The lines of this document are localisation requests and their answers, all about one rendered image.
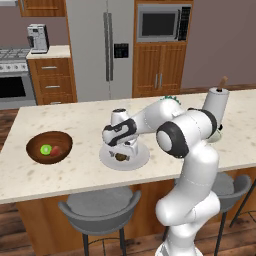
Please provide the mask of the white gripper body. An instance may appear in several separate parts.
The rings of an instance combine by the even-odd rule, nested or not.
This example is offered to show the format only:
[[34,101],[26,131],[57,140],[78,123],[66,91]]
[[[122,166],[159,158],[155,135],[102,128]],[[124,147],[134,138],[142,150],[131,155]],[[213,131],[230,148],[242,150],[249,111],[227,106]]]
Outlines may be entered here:
[[124,143],[125,151],[129,156],[136,156],[138,154],[138,140],[132,139]]

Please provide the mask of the white round plate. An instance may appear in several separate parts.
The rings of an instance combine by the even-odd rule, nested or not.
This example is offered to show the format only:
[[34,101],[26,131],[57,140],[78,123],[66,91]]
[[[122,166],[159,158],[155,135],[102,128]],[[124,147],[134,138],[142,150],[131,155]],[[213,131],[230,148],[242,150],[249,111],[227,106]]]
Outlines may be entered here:
[[148,162],[150,158],[150,152],[148,148],[139,141],[138,154],[136,156],[129,156],[130,159],[128,161],[117,161],[115,158],[116,153],[129,156],[125,151],[124,143],[118,144],[114,147],[108,146],[106,143],[104,143],[99,151],[100,161],[111,169],[130,171],[142,167]]

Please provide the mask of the pale small bowl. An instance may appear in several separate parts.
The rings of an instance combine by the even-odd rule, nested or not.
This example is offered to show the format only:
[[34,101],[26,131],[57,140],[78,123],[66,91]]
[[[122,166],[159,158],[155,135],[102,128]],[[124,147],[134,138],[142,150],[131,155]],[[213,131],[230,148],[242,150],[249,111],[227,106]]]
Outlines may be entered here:
[[222,137],[221,130],[223,129],[223,126],[220,125],[219,128],[215,131],[215,133],[207,139],[208,143],[215,143],[219,141]]

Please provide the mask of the brown wooden bowl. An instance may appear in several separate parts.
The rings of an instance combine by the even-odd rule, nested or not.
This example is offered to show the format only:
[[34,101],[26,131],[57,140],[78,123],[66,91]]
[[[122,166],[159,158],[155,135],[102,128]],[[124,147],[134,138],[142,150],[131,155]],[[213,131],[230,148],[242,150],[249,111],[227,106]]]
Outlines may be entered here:
[[[61,154],[58,156],[42,155],[40,148],[48,144],[52,148],[59,146]],[[71,151],[73,140],[70,135],[61,131],[48,131],[34,136],[26,145],[27,154],[40,164],[55,164],[62,161]]]

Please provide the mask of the brown fruit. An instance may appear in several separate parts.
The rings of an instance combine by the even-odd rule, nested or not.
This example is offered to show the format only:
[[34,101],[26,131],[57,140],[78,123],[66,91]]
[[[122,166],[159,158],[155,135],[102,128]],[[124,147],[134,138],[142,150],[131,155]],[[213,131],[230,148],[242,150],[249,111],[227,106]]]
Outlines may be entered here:
[[115,158],[116,158],[116,160],[119,161],[119,162],[128,161],[128,160],[130,159],[129,156],[124,155],[124,154],[120,154],[120,153],[116,153],[116,154],[115,154]]

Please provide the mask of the green leafy plant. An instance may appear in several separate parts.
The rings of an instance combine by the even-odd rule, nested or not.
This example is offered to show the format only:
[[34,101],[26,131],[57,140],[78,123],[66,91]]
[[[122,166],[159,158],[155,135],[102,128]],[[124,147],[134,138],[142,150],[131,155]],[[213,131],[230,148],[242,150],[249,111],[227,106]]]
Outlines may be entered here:
[[181,102],[178,100],[176,96],[171,96],[171,95],[165,95],[161,100],[174,100],[176,101],[179,105],[181,105]]

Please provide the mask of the grey bar stool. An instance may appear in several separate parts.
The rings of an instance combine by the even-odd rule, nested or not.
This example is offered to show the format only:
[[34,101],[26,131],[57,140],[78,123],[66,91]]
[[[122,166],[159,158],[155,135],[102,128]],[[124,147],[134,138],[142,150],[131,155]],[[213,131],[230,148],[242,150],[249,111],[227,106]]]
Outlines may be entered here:
[[119,232],[120,248],[126,254],[124,226],[133,216],[141,198],[141,191],[116,187],[71,194],[67,201],[58,203],[71,226],[82,234],[84,255],[89,256],[88,236]]
[[237,212],[236,212],[234,218],[232,219],[232,221],[231,221],[231,223],[230,223],[230,225],[229,225],[230,228],[232,228],[233,224],[236,222],[238,216],[240,215],[242,209],[244,208],[245,204],[247,203],[247,201],[248,201],[249,197],[251,196],[251,194],[252,194],[252,192],[253,192],[253,190],[254,190],[255,187],[256,187],[256,178],[255,178],[255,180],[254,180],[254,182],[253,182],[251,188],[249,189],[248,193],[246,194],[244,200],[242,201],[242,203],[241,203],[239,209],[237,210]]
[[233,180],[216,168],[183,168],[174,188],[156,205],[166,237],[155,256],[203,256],[194,244],[197,232],[219,212],[227,213],[250,185],[247,175]]

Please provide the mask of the tall wooden cupboard run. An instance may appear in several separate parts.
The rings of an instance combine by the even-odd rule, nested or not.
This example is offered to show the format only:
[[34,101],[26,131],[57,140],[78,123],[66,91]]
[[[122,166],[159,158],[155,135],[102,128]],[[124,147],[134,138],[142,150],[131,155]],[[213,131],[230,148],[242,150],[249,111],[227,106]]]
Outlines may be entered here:
[[138,42],[140,4],[191,4],[194,0],[134,0],[132,96],[150,97],[180,93],[188,40]]

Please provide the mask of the green kiwi half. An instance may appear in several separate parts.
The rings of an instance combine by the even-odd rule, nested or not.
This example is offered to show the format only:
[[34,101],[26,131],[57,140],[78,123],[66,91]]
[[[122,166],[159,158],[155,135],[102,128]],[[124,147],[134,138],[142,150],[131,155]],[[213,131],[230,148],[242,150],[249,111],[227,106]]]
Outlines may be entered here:
[[48,144],[44,144],[40,148],[40,152],[42,155],[49,155],[52,150],[52,147]]

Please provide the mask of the white utensil pot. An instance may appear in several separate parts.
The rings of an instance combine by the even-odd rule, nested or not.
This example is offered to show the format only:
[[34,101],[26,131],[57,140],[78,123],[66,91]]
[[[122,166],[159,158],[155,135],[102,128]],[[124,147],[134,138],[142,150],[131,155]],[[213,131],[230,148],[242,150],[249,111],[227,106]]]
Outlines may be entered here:
[[203,104],[203,109],[211,112],[217,121],[217,127],[222,124],[222,119],[226,109],[229,91],[227,89],[218,90],[216,87],[210,88]]

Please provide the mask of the wooden drawer cabinet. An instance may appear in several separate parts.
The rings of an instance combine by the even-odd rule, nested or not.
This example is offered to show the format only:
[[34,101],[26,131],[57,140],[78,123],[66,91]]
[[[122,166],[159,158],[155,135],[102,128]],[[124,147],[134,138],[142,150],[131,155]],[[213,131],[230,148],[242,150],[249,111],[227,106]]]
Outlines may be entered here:
[[46,54],[27,55],[38,105],[77,101],[73,63],[68,45],[51,46]]

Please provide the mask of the silver fridge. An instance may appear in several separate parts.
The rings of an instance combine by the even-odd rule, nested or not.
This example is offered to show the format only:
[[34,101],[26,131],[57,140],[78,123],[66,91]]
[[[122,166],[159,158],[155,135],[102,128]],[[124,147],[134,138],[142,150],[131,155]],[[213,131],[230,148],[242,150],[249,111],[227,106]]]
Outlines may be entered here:
[[132,96],[134,0],[66,0],[77,99]]

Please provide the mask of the silver microwave oven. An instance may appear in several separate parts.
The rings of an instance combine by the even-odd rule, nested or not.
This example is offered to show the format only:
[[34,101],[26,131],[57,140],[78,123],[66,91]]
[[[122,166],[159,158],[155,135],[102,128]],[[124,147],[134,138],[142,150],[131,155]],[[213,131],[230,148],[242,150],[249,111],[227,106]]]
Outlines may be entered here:
[[139,4],[137,41],[185,41],[191,8],[191,4]]

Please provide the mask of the silver stove with oven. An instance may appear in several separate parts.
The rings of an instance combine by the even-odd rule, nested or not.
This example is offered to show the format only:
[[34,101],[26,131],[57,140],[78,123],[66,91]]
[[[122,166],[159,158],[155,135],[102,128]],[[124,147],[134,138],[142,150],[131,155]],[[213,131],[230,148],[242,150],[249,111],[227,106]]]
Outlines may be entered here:
[[26,48],[0,48],[0,110],[37,104]]

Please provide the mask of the white coffee machine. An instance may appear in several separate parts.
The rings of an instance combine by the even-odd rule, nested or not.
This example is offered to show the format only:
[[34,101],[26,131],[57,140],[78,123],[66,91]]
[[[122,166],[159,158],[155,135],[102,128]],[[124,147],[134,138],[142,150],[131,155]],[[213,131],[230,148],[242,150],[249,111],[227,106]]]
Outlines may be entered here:
[[27,27],[28,42],[32,54],[44,54],[49,50],[49,39],[45,24],[30,24]]

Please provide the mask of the wooden wall cupboard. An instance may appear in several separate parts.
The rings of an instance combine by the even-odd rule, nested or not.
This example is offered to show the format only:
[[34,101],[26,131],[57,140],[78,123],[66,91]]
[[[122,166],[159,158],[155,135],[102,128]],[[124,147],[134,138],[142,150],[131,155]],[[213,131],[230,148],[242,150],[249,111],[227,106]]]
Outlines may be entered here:
[[18,0],[23,17],[64,17],[64,0]]

